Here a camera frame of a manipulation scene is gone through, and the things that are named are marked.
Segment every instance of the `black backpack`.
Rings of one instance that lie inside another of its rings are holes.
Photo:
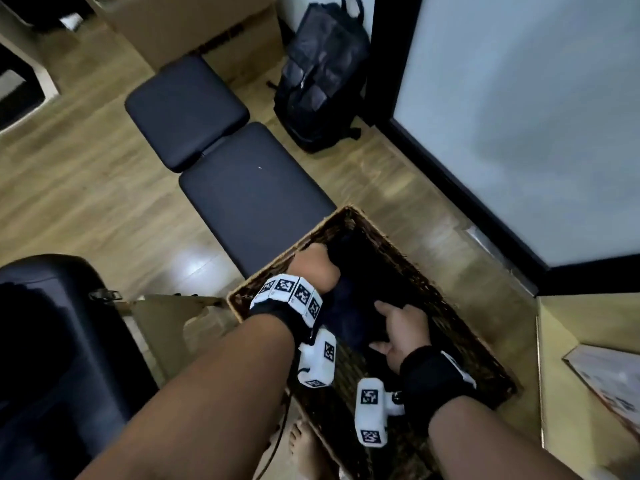
[[[352,18],[337,3],[311,3],[287,47],[289,60],[274,97],[275,113],[295,142],[308,153],[358,139],[351,128],[364,85],[369,36],[362,26],[364,8]]]

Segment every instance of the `forearm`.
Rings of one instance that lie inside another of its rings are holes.
[[[79,479],[251,478],[294,347],[280,320],[252,317],[156,394]]]
[[[448,480],[579,479],[553,455],[468,397],[453,399],[436,412],[429,437]]]

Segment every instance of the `black door frame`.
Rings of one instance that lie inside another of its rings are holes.
[[[538,288],[539,295],[640,291],[640,255],[549,267],[394,118],[422,0],[376,0],[365,114]]]

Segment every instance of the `white wall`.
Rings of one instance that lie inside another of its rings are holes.
[[[296,31],[309,3],[336,2],[340,5],[340,1],[341,0],[278,0],[278,15],[293,31]],[[376,0],[362,0],[362,4],[364,5],[364,28],[369,34],[369,37],[371,37],[373,5],[375,1]],[[352,15],[356,15],[358,12],[358,6],[353,0],[347,0],[347,8]]]
[[[552,266],[640,253],[640,0],[424,0],[395,119]]]

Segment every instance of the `cable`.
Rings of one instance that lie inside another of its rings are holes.
[[[282,428],[280,428],[280,434],[278,435],[278,439],[276,440],[276,445],[273,448],[273,452],[271,453],[271,456],[267,460],[267,464],[264,466],[264,468],[262,469],[260,474],[255,478],[255,480],[260,480],[262,478],[264,473],[267,471],[267,468],[269,468],[269,465],[271,464],[271,460],[273,460],[273,457],[276,456],[276,451],[278,451],[278,446],[280,446],[280,440],[282,439],[282,436],[284,435],[284,428],[287,425],[287,418],[289,417],[289,407],[290,407],[290,405],[291,405],[291,395],[289,394],[289,395],[287,395],[287,403],[286,403],[285,408],[284,408],[284,419],[282,420]]]

